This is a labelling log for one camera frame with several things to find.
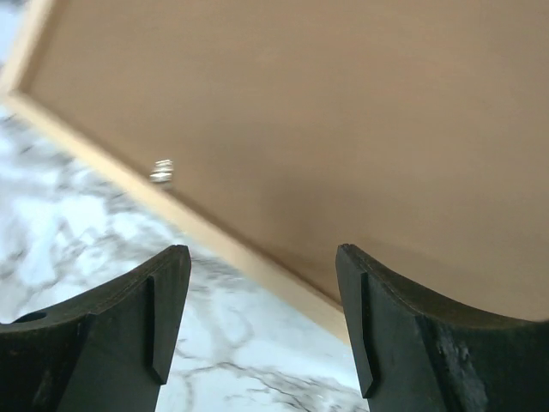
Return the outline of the wooden picture frame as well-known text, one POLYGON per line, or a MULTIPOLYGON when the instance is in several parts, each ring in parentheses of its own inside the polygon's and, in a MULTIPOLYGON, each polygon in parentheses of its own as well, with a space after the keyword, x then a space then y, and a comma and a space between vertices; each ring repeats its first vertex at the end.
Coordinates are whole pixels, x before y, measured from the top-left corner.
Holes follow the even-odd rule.
POLYGON ((545 1, 32 1, 1 95, 340 339, 343 243, 548 316, 545 1))

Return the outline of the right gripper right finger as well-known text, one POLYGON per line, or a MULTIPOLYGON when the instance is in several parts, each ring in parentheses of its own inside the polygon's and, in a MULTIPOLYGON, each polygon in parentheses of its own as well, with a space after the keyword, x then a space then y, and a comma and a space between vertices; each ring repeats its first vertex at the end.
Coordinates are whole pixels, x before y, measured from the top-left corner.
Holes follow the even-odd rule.
POLYGON ((339 246, 335 268, 370 410, 547 410, 547 322, 464 305, 355 245, 339 246))

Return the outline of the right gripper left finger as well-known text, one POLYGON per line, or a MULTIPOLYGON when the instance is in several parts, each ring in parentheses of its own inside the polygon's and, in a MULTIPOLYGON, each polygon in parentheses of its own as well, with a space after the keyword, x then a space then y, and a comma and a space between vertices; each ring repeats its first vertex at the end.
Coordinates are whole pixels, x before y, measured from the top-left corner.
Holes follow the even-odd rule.
POLYGON ((171 245, 130 272, 1 326, 3 411, 153 411, 191 271, 171 245))

